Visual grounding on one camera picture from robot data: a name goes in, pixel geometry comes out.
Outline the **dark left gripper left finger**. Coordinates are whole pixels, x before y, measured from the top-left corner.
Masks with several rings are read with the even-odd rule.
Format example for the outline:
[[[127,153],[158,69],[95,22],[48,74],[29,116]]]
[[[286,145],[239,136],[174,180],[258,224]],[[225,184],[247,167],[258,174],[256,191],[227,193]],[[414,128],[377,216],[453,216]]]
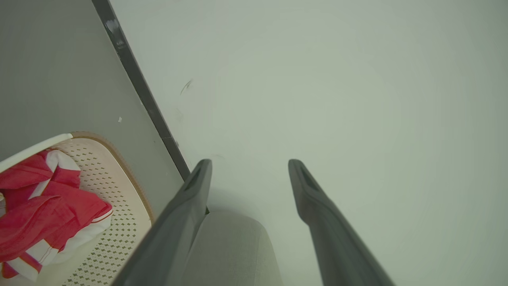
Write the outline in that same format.
[[[111,286],[181,286],[189,252],[207,215],[212,161],[198,162]]]

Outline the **red and white garment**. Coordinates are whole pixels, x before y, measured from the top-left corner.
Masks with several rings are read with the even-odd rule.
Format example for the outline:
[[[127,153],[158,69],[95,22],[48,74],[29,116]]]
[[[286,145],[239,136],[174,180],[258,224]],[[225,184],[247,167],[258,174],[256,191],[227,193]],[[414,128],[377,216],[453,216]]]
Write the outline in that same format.
[[[0,285],[32,286],[111,226],[113,207],[80,188],[67,154],[44,150],[0,173]]]

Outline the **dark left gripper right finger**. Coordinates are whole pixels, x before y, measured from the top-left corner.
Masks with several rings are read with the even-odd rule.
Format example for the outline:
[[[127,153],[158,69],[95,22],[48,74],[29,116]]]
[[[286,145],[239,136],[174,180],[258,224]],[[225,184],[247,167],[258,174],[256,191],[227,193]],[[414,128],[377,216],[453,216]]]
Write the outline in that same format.
[[[323,286],[395,286],[304,163],[288,169],[297,212],[310,228]]]

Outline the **black wall baseboard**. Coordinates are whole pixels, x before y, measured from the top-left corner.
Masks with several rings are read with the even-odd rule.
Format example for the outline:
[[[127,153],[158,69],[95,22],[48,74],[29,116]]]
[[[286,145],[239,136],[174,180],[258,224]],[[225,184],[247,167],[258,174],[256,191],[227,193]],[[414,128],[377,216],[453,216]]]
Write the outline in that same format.
[[[151,89],[125,36],[111,0],[91,0],[140,104],[141,122],[123,145],[125,159],[140,183],[151,213],[158,217],[174,198],[190,169],[178,142],[163,118]]]

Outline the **cream perforated laundry basket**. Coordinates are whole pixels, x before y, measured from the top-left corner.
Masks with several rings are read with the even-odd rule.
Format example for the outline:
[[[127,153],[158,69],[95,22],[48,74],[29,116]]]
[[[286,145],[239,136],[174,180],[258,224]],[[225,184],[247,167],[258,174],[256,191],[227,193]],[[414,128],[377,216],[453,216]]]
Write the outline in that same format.
[[[153,215],[134,176],[109,142],[85,132],[64,133],[2,161],[0,173],[44,150],[57,149],[80,167],[80,188],[111,204],[111,226],[69,259],[45,266],[32,286],[111,286],[149,231]]]

